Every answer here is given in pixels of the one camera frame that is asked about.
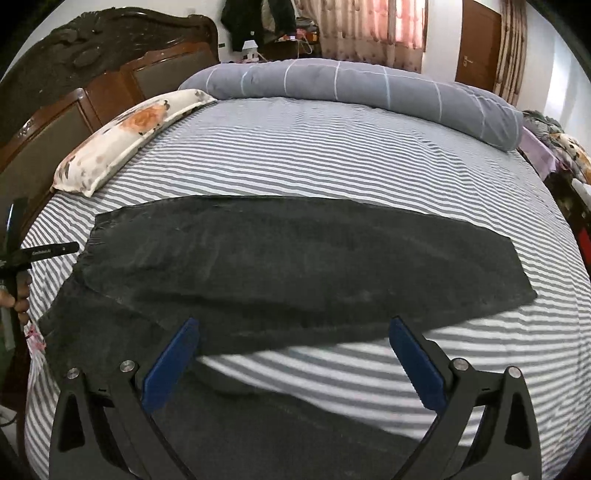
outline red object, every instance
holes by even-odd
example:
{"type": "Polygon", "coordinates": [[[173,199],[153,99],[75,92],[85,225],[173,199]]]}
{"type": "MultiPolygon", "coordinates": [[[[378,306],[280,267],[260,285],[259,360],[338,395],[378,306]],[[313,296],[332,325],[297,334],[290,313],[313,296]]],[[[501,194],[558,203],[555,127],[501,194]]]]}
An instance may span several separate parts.
{"type": "Polygon", "coordinates": [[[585,265],[591,265],[591,238],[589,238],[589,234],[584,228],[577,235],[577,242],[583,256],[583,262],[585,265]]]}

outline pillow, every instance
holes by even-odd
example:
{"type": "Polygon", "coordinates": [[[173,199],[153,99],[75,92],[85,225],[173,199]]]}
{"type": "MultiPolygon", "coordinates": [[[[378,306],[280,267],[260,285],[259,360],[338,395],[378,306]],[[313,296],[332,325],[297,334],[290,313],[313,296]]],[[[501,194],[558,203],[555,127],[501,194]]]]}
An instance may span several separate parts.
{"type": "Polygon", "coordinates": [[[219,100],[284,97],[356,103],[422,118],[502,151],[519,146],[523,114],[494,93],[368,63],[297,59],[220,63],[185,80],[219,100]]]}
{"type": "Polygon", "coordinates": [[[577,139],[567,134],[550,134],[550,138],[564,148],[583,172],[587,183],[591,183],[591,158],[577,139]]]}
{"type": "Polygon", "coordinates": [[[201,90],[189,89],[158,95],[130,108],[61,161],[52,187],[92,196],[155,135],[176,120],[216,101],[201,90]]]}

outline gray and white striped sheet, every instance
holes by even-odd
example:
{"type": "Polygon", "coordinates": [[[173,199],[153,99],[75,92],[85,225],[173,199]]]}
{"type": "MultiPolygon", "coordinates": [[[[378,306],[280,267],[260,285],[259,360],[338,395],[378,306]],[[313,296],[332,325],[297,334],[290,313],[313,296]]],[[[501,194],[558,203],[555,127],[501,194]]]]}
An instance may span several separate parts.
{"type": "MultiPolygon", "coordinates": [[[[580,443],[591,421],[591,286],[557,206],[515,152],[366,106],[226,100],[171,126],[92,198],[56,194],[24,244],[85,244],[97,213],[188,194],[349,198],[463,219],[510,237],[538,293],[534,304],[434,331],[429,338],[476,368],[523,370],[540,431],[544,479],[554,478],[580,443]]],[[[69,255],[35,264],[33,318],[49,308],[74,262],[69,255]]],[[[30,346],[26,446],[44,479],[59,391],[43,353],[30,346]]],[[[249,384],[415,439],[434,418],[386,339],[200,360],[249,384]]],[[[476,412],[470,419],[464,444],[474,437],[478,418],[476,412]]]]}

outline pink curtain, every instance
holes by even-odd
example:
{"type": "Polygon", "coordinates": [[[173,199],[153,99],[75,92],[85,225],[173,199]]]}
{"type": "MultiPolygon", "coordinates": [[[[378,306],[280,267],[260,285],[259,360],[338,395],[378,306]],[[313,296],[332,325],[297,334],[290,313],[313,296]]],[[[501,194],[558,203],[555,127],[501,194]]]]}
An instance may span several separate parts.
{"type": "Polygon", "coordinates": [[[420,72],[426,0],[297,0],[325,58],[420,72]]]}

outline floral pillow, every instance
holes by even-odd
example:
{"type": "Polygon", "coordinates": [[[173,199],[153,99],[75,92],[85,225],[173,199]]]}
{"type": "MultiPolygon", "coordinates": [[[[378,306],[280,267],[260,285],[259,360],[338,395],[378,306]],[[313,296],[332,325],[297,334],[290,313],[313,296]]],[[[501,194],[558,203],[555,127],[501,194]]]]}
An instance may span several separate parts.
{"type": "Polygon", "coordinates": [[[583,172],[587,184],[591,184],[591,158],[577,139],[567,134],[550,134],[550,138],[562,146],[583,172]]]}
{"type": "Polygon", "coordinates": [[[158,95],[130,108],[61,161],[53,188],[92,196],[157,133],[213,102],[216,99],[207,93],[188,89],[158,95]]]}

